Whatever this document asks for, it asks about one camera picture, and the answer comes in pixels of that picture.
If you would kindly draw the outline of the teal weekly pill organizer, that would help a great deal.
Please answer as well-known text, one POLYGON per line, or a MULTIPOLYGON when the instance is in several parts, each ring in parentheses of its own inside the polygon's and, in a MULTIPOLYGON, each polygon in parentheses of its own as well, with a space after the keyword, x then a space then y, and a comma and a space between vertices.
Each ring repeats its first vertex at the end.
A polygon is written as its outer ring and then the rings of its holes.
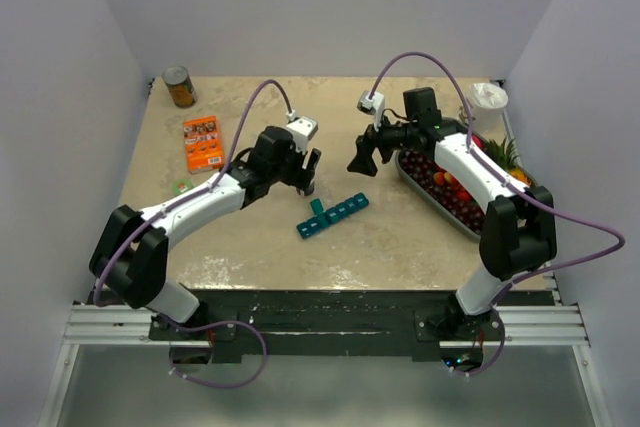
POLYGON ((329 208, 325 208, 320 199, 313 199, 310 201, 313 215, 299 223, 296 230, 302 239, 308 239, 367 208, 369 204, 369 199, 362 192, 329 208))

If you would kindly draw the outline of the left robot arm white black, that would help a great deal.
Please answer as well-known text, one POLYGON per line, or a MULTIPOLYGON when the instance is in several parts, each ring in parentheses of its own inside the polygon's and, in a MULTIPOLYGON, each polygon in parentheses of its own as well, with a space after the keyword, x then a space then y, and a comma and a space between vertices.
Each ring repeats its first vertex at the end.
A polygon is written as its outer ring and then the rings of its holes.
POLYGON ((140 211, 127 205, 114 210, 89 262, 98 281, 95 290, 108 287, 130 307, 170 318, 183 338, 200 337, 207 315, 191 291, 168 278, 169 252, 210 222, 265 197, 277 183, 312 193, 321 153, 309 143, 317 131, 309 117, 268 126, 248 158, 233 160, 221 176, 140 211))

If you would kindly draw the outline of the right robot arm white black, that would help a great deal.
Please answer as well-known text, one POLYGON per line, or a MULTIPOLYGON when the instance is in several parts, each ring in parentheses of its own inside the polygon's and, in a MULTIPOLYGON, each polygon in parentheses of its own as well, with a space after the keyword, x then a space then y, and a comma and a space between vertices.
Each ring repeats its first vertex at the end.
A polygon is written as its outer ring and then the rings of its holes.
POLYGON ((451 174, 485 215, 480 234, 481 264, 449 301, 438 327, 459 340, 469 339, 481 327, 480 315, 490 311, 502 289, 517 275, 533 272, 557 254, 555 220, 549 208, 551 193, 530 188, 493 162, 454 119, 442 116, 431 88, 403 94, 406 119, 392 123, 385 116, 385 98, 364 92, 358 109, 372 123, 356 139, 356 155, 347 169, 373 177, 377 166, 394 152, 419 152, 451 174))

